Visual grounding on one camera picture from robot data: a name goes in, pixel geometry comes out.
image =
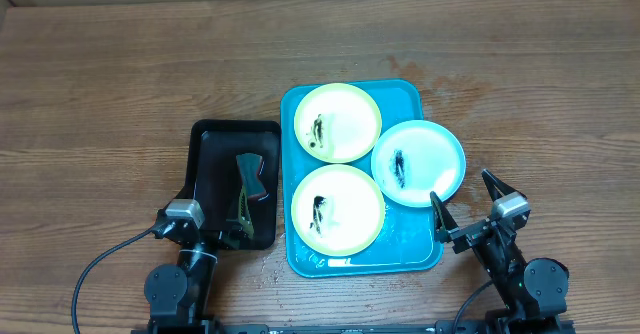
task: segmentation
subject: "wooden tabletop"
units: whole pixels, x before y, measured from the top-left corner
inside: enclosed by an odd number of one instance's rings
[[[69,333],[84,267],[181,188],[202,118],[279,121],[291,87],[401,77],[462,142],[449,209],[483,218],[489,168],[526,193],[528,259],[571,271],[580,333],[640,330],[640,0],[294,0],[10,9],[0,33],[0,331]],[[282,203],[266,251],[225,253],[224,323],[431,323],[487,280],[450,246],[432,270],[304,279]],[[80,294],[83,333],[146,324],[143,284],[178,247],[145,238]],[[469,309],[499,308],[491,289]]]

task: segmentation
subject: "yellow plate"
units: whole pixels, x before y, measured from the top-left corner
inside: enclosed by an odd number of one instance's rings
[[[384,224],[382,192],[363,171],[327,165],[307,175],[293,195],[291,219],[311,249],[331,256],[364,250]]]
[[[328,163],[348,163],[375,145],[382,117],[364,90],[349,84],[327,84],[307,94],[293,118],[296,138],[304,150]]]

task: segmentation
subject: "round plate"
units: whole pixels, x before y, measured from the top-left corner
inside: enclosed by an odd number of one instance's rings
[[[373,149],[371,172],[382,192],[409,207],[429,207],[435,191],[447,200],[466,169],[462,145],[445,127],[411,120],[387,130]]]
[[[348,163],[371,150],[380,136],[382,117],[364,90],[349,84],[320,86],[307,94],[293,118],[298,142],[307,153],[328,163]]]
[[[293,194],[291,219],[311,249],[331,256],[364,250],[384,223],[384,198],[363,171],[327,165],[307,175]]]

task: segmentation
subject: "blue tray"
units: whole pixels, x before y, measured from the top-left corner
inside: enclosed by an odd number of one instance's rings
[[[418,90],[401,79],[349,83],[371,95],[382,114],[382,133],[392,126],[423,119]],[[289,90],[280,103],[282,125],[282,191],[287,260],[291,268],[307,278],[339,275],[391,273],[425,270],[442,257],[444,246],[433,240],[433,209],[409,208],[385,196],[386,216],[376,240],[365,250],[349,257],[330,257],[307,245],[291,221],[291,200],[298,184],[315,169],[328,165],[309,155],[298,143],[293,117],[302,98],[320,85]],[[371,175],[371,152],[350,163]]]

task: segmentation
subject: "plate rim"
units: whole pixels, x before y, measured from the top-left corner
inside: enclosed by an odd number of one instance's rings
[[[393,200],[394,202],[400,204],[400,205],[404,205],[410,208],[430,208],[431,207],[431,200],[427,201],[427,205],[412,205],[406,202],[402,202],[402,201],[397,201],[393,196],[389,195],[389,193],[387,193],[387,191],[382,187],[382,185],[378,184],[378,175],[377,175],[377,169],[376,169],[376,159],[378,158],[378,152],[380,150],[380,143],[385,142],[388,138],[386,138],[386,136],[391,136],[394,135],[395,133],[397,133],[400,130],[404,130],[405,128],[411,128],[411,127],[435,127],[438,129],[439,132],[444,131],[445,133],[448,134],[449,137],[454,139],[454,149],[456,149],[456,152],[460,153],[460,164],[462,167],[462,170],[460,171],[460,174],[456,177],[456,182],[455,184],[452,186],[452,188],[454,188],[453,190],[451,190],[451,192],[447,195],[447,196],[443,196],[442,198],[440,198],[442,201],[446,201],[449,198],[451,198],[457,191],[458,189],[460,189],[460,187],[462,186],[462,182],[464,181],[464,176],[466,175],[466,171],[467,171],[467,158],[466,155],[464,153],[464,148],[462,147],[462,143],[460,143],[460,140],[446,127],[436,123],[436,122],[432,122],[429,120],[421,120],[421,119],[414,119],[414,120],[407,120],[404,121],[402,123],[398,123],[394,126],[392,126],[391,128],[387,129],[387,131],[385,131],[384,133],[382,133],[382,135],[380,136],[380,138],[378,138],[378,141],[376,142],[376,145],[373,148],[373,152],[371,153],[371,176],[373,177],[373,180],[376,182],[376,184],[378,185],[378,187],[380,188],[380,191],[382,191],[382,193],[384,193],[384,195],[389,198],[390,200]]]
[[[298,118],[300,115],[300,108],[303,105],[306,105],[305,102],[308,102],[310,100],[313,100],[314,97],[317,97],[319,95],[322,95],[325,91],[331,90],[335,87],[341,87],[343,89],[347,89],[355,94],[357,94],[358,96],[362,97],[364,99],[365,102],[367,102],[369,104],[369,106],[371,108],[374,109],[374,116],[376,119],[376,135],[375,135],[375,139],[367,146],[367,149],[352,156],[349,158],[345,158],[345,159],[335,159],[335,158],[326,158],[326,157],[322,157],[320,155],[317,155],[315,152],[310,151],[306,146],[304,146],[302,144],[302,134],[300,133],[300,129],[299,129],[299,125],[298,123]],[[304,149],[305,152],[307,152],[307,154],[311,155],[312,157],[321,160],[323,162],[326,163],[330,163],[330,164],[344,164],[344,163],[350,163],[353,161],[356,161],[360,158],[362,158],[363,156],[367,155],[368,152],[370,152],[376,145],[376,143],[378,142],[378,140],[380,139],[380,135],[382,134],[382,113],[380,112],[380,108],[378,107],[378,103],[376,103],[375,100],[373,100],[373,98],[371,97],[371,95],[369,95],[369,93],[367,93],[364,89],[358,88],[355,85],[351,85],[351,84],[347,84],[347,83],[329,83],[329,84],[323,84],[320,85],[317,88],[312,89],[309,93],[307,93],[302,100],[300,101],[300,103],[298,103],[298,106],[296,107],[296,111],[293,115],[293,132],[296,135],[296,139],[298,140],[298,144],[302,147],[302,149]]]
[[[362,179],[364,179],[365,182],[367,182],[372,189],[374,189],[374,193],[376,195],[376,197],[378,198],[379,203],[381,203],[380,206],[380,221],[378,222],[378,226],[376,227],[376,230],[374,231],[375,235],[372,235],[372,237],[370,238],[370,240],[367,240],[365,242],[363,242],[362,244],[353,247],[353,248],[349,248],[348,250],[342,250],[342,251],[334,251],[334,252],[328,252],[326,250],[324,250],[324,247],[321,247],[319,245],[317,245],[316,242],[310,240],[309,238],[307,238],[306,235],[304,235],[303,231],[299,228],[299,225],[297,224],[297,221],[295,220],[296,217],[296,207],[297,207],[297,203],[298,203],[298,197],[301,195],[301,188],[304,188],[305,186],[309,185],[309,182],[311,182],[313,179],[315,179],[315,177],[317,177],[318,175],[324,174],[324,172],[327,171],[333,171],[333,170],[337,170],[337,171],[347,171],[347,172],[351,172],[353,174],[356,174],[357,176],[361,177]],[[350,256],[350,255],[354,255],[357,254],[363,250],[365,250],[366,248],[368,248],[371,244],[373,244],[374,241],[376,241],[376,239],[378,238],[378,236],[380,235],[380,232],[382,231],[382,227],[384,226],[384,221],[386,219],[386,209],[385,209],[385,201],[384,201],[384,196],[382,195],[382,191],[380,190],[380,187],[378,186],[378,183],[375,182],[375,180],[370,177],[367,173],[365,173],[364,171],[352,167],[351,165],[346,165],[346,164],[329,164],[329,165],[324,165],[321,166],[320,168],[312,171],[311,173],[309,173],[306,177],[304,177],[302,179],[302,181],[300,182],[300,184],[298,184],[298,186],[296,187],[295,192],[293,193],[293,197],[291,198],[291,221],[293,222],[293,227],[296,230],[296,233],[298,234],[298,236],[300,237],[300,240],[302,240],[303,243],[305,243],[309,248],[317,251],[320,254],[323,255],[327,255],[327,256],[331,256],[331,257],[345,257],[345,256]]]

